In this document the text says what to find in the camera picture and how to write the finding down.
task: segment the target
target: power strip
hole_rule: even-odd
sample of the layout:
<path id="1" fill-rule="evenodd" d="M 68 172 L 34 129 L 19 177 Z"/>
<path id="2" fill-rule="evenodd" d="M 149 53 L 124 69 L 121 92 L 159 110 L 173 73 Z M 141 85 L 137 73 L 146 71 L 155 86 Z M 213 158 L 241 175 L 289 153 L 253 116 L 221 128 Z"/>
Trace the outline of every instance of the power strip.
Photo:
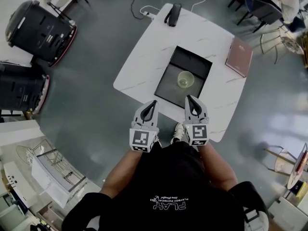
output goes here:
<path id="1" fill-rule="evenodd" d="M 153 13 L 150 13 L 150 12 L 147 12 L 147 11 L 142 12 L 142 14 L 143 14 L 144 16 L 146 16 L 146 17 L 151 18 L 152 20 L 154 20 L 155 17 L 156 17 L 156 14 L 153 14 Z"/>

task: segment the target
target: marble table top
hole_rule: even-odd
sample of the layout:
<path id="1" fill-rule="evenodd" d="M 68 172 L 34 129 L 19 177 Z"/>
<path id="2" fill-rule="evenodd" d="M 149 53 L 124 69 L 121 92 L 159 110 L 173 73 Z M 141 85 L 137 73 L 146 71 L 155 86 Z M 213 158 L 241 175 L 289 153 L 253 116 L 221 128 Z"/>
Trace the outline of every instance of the marble table top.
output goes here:
<path id="1" fill-rule="evenodd" d="M 165 4 L 129 55 L 114 88 L 146 103 L 159 102 L 159 112 L 178 121 L 184 109 L 154 95 L 176 46 L 213 63 L 199 99 L 207 106 L 209 138 L 219 142 L 235 111 L 246 78 L 225 65 L 234 35 L 188 10 L 182 9 L 176 27 L 164 24 L 172 8 Z"/>

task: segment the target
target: black tray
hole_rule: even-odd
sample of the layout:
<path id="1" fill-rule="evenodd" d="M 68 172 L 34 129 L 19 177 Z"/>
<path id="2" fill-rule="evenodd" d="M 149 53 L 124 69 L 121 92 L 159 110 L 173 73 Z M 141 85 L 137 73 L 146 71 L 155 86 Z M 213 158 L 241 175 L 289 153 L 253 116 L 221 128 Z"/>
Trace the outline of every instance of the black tray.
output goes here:
<path id="1" fill-rule="evenodd" d="M 187 95 L 199 98 L 211 66 L 212 62 L 207 59 L 177 46 L 154 94 L 185 108 Z M 178 75 L 182 71 L 193 74 L 194 84 L 191 87 L 184 89 L 178 86 Z"/>

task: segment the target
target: person sitting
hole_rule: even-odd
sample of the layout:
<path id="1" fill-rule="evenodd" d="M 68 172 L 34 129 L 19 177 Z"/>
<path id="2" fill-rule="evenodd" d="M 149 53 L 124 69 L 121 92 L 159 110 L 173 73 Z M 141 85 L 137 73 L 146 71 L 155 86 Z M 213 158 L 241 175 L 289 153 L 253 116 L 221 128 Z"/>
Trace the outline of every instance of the person sitting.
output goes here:
<path id="1" fill-rule="evenodd" d="M 299 12 L 299 0 L 279 0 L 284 23 L 291 24 Z"/>

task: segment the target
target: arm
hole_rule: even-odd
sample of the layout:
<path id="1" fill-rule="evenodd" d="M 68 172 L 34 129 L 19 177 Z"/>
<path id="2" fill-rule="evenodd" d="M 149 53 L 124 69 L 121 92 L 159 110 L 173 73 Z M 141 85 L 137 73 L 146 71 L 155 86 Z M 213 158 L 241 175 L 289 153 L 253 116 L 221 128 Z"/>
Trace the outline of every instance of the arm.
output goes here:
<path id="1" fill-rule="evenodd" d="M 233 169 L 210 143 L 199 147 L 199 153 L 213 184 L 226 191 L 238 184 Z"/>
<path id="2" fill-rule="evenodd" d="M 109 173 L 100 193 L 106 194 L 111 198 L 117 196 L 129 184 L 141 156 L 142 152 L 132 150 L 127 152 Z"/>

